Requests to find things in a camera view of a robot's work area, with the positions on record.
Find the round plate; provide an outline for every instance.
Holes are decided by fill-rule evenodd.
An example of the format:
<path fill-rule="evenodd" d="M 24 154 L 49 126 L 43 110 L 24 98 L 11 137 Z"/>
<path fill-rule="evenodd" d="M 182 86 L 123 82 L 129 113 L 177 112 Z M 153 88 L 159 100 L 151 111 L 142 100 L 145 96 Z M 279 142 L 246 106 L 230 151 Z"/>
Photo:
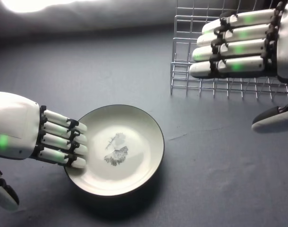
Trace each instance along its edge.
<path fill-rule="evenodd" d="M 164 137 L 146 112 L 128 105 L 109 105 L 80 119 L 87 126 L 86 168 L 65 168 L 86 192 L 115 196 L 148 181 L 164 155 Z"/>

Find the wire rack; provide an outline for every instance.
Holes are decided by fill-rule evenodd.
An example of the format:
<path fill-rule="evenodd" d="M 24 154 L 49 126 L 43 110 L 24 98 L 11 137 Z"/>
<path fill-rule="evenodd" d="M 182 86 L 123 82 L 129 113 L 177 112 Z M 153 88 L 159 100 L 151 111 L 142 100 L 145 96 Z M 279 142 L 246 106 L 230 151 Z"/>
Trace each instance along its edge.
<path fill-rule="evenodd" d="M 225 92 L 227 97 L 237 93 L 242 98 L 246 94 L 276 96 L 288 99 L 288 84 L 280 83 L 276 78 L 261 77 L 255 79 L 195 79 L 189 76 L 188 70 L 192 63 L 192 52 L 196 48 L 197 38 L 202 34 L 202 27 L 227 11 L 246 12 L 275 7 L 271 0 L 177 0 L 170 68 L 170 93 L 173 88 L 184 88 L 186 94 L 190 89 L 213 92 Z"/>

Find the metal wire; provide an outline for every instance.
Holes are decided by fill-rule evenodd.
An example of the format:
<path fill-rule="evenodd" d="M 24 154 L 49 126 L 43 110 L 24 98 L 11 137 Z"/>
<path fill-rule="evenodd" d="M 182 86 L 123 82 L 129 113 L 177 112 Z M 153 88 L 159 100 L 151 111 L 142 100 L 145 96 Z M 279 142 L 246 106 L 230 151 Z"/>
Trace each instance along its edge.
<path fill-rule="evenodd" d="M 173 88 L 184 88 L 186 94 L 189 89 L 197 89 L 199 95 L 204 91 L 227 92 L 227 97 L 233 93 L 239 93 L 240 97 L 248 93 L 255 94 L 259 99 L 261 96 L 269 96 L 273 100 L 276 96 L 285 96 L 288 99 L 288 85 L 280 83 L 276 78 L 257 79 L 195 79 L 189 76 L 189 67 L 195 63 L 192 60 L 192 52 L 196 47 L 197 38 L 202 34 L 202 27 L 227 11 L 245 12 L 257 9 L 257 2 L 252 3 L 251 9 L 244 9 L 242 0 L 235 7 L 225 7 L 225 0 L 217 0 L 218 8 L 211 7 L 210 0 L 193 0 L 192 6 L 185 5 L 185 0 L 177 0 L 176 16 L 174 20 L 174 38 L 172 47 L 172 62 L 170 66 L 170 92 Z"/>

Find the plate rim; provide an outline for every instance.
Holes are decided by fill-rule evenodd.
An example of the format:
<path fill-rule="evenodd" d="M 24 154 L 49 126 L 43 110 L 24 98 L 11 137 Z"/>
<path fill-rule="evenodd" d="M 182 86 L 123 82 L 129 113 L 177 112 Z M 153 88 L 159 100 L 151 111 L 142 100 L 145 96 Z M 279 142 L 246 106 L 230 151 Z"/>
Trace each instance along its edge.
<path fill-rule="evenodd" d="M 130 190 L 130 191 L 128 191 L 128 192 L 124 192 L 124 193 L 121 193 L 121 194 L 117 194 L 117 195 L 98 195 L 98 194 L 91 193 L 91 192 L 88 192 L 88 191 L 80 188 L 80 187 L 79 187 L 77 184 L 75 184 L 75 182 L 73 182 L 73 180 L 69 177 L 65 166 L 63 167 L 63 168 L 64 168 L 64 171 L 65 171 L 65 173 L 66 173 L 66 175 L 67 175 L 67 177 L 69 178 L 69 180 L 70 180 L 76 187 L 78 187 L 80 190 L 82 190 L 82 191 L 85 192 L 85 193 L 94 195 L 94 196 L 105 197 L 105 198 L 110 198 L 110 197 L 113 198 L 113 197 L 118 197 L 118 196 L 124 196 L 124 195 L 126 195 L 126 194 L 132 193 L 132 192 L 137 191 L 138 189 L 142 188 L 144 185 L 147 184 L 147 182 L 148 182 L 148 181 L 155 175 L 155 173 L 158 171 L 158 169 L 160 168 L 160 165 L 161 165 L 161 163 L 162 163 L 162 161 L 163 161 L 164 154 L 165 154 L 165 139 L 164 139 L 164 134 L 163 134 L 163 131 L 162 131 L 160 125 L 158 124 L 158 122 L 157 122 L 149 113 L 147 113 L 146 111 L 144 111 L 144 110 L 142 110 L 142 109 L 140 109 L 140 108 L 138 108 L 138 107 L 135 107 L 135 106 L 133 106 L 133 105 L 111 104 L 111 105 L 101 106 L 101 107 L 99 107 L 99 108 L 97 108 L 97 109 L 94 109 L 94 110 L 88 112 L 88 113 L 85 114 L 84 116 L 82 116 L 82 117 L 78 120 L 78 122 L 79 122 L 82 118 L 84 118 L 85 116 L 87 116 L 88 114 L 90 114 L 91 112 L 94 112 L 94 111 L 97 111 L 97 110 L 99 110 L 99 109 L 102 109 L 102 108 L 105 108 L 105 107 L 109 107 L 109 106 L 128 106 L 128 107 L 132 107 L 132 108 L 138 109 L 138 110 L 140 110 L 140 111 L 143 111 L 145 114 L 147 114 L 148 116 L 150 116 L 150 117 L 153 119 L 153 121 L 157 124 L 157 126 L 159 127 L 159 130 L 160 130 L 160 132 L 161 132 L 162 139 L 163 139 L 163 153 L 162 153 L 162 157 L 161 157 L 161 159 L 160 159 L 160 162 L 159 162 L 159 164 L 158 164 L 158 167 L 155 169 L 154 173 L 153 173 L 143 184 L 139 185 L 138 187 L 134 188 L 133 190 Z"/>

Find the back of robotic hand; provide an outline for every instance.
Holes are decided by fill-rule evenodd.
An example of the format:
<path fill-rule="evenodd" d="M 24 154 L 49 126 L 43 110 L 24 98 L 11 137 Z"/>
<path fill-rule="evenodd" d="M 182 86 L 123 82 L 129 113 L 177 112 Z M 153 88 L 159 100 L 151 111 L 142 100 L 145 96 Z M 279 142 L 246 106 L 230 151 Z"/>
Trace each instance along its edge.
<path fill-rule="evenodd" d="M 18 95 L 0 92 L 0 157 L 84 168 L 87 127 Z M 19 199 L 1 178 L 0 206 L 16 210 Z"/>
<path fill-rule="evenodd" d="M 288 4 L 224 13 L 206 24 L 193 51 L 191 76 L 200 79 L 277 76 L 288 83 Z"/>

